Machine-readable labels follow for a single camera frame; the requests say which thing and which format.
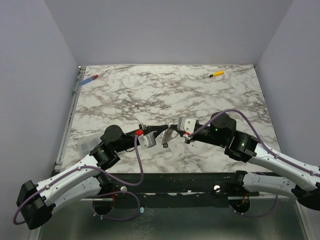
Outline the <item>metal carabiner with key rings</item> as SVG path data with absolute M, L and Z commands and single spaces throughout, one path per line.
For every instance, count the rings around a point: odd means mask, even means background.
M 168 129 L 165 130 L 161 144 L 163 148 L 168 148 L 169 147 L 169 142 L 179 136 L 179 133 L 177 132 L 177 124 L 171 124 Z

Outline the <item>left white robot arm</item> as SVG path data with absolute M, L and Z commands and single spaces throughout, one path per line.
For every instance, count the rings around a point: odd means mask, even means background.
M 120 179 L 106 170 L 119 160 L 118 154 L 128 149 L 151 148 L 156 138 L 168 125 L 139 125 L 128 133 L 120 126 L 108 126 L 101 142 L 82 160 L 67 170 L 51 178 L 33 183 L 31 180 L 22 184 L 14 214 L 14 225 L 25 224 L 30 230 L 44 225 L 53 216 L 53 212 L 62 206 L 86 197 L 106 197 L 111 190 L 109 179 Z

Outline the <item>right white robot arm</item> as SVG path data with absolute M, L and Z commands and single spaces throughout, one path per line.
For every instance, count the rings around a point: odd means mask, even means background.
M 201 125 L 198 120 L 180 117 L 170 128 L 186 142 L 199 141 L 224 148 L 229 158 L 263 167 L 276 176 L 244 172 L 230 182 L 229 189 L 240 196 L 244 192 L 266 192 L 297 200 L 311 210 L 320 209 L 320 168 L 296 160 L 266 145 L 257 131 L 254 135 L 237 130 L 229 110 L 216 112 Z

